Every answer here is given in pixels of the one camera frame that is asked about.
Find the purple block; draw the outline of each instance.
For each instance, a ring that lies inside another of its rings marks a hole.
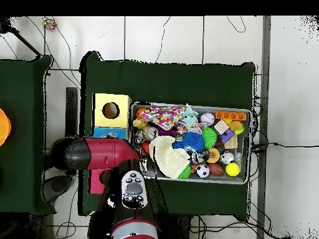
[[[231,131],[231,129],[227,129],[224,134],[221,135],[221,141],[225,144],[228,140],[230,140],[235,133]]]

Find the soccer ball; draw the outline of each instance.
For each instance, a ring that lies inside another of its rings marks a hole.
[[[206,164],[200,164],[195,168],[197,175],[200,178],[206,178],[209,176],[209,168]]]

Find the red ball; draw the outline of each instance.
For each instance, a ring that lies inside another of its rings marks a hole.
[[[217,163],[208,164],[209,173],[213,176],[223,176],[225,174],[224,168]]]
[[[141,146],[141,153],[142,155],[150,155],[150,143],[149,142],[144,142]]]

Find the gray plastic bin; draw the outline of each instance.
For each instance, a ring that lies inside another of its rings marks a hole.
[[[169,107],[169,106],[182,106],[187,107],[186,105],[172,105],[172,104],[165,104],[165,103],[139,103],[135,102],[130,106],[130,119],[133,121],[136,116],[136,111],[139,108],[146,108],[149,109],[151,106],[157,107]],[[186,182],[206,182],[206,183],[219,183],[219,184],[245,184],[249,179],[249,167],[250,167],[250,147],[252,143],[252,112],[246,109],[235,109],[235,108],[218,108],[218,107],[209,107],[209,106],[193,106],[190,105],[192,109],[199,113],[199,116],[203,113],[210,112],[215,115],[217,110],[221,111],[236,111],[236,112],[245,112],[246,113],[246,120],[242,121],[245,125],[246,129],[243,133],[237,136],[238,139],[238,148],[232,150],[235,157],[238,159],[236,160],[240,166],[240,174],[237,177],[230,177],[227,174],[223,176],[212,176],[210,175],[207,178],[200,178],[196,173],[191,174],[188,179],[176,179],[176,181],[186,181]],[[134,141],[135,133],[138,131],[137,128],[130,126],[129,130],[129,141],[132,143]],[[222,164],[221,161],[217,162],[218,164],[222,165],[225,168],[225,165]],[[160,173],[156,169],[154,162],[148,158],[147,160],[147,171],[144,172],[144,176],[148,179],[157,177],[158,180],[175,180],[169,177],[166,177]]]

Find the white knit hat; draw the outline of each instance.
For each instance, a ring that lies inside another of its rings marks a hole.
[[[158,136],[150,143],[150,156],[161,172],[172,179],[177,179],[189,164],[189,155],[184,149],[173,149],[175,139],[171,136]]]

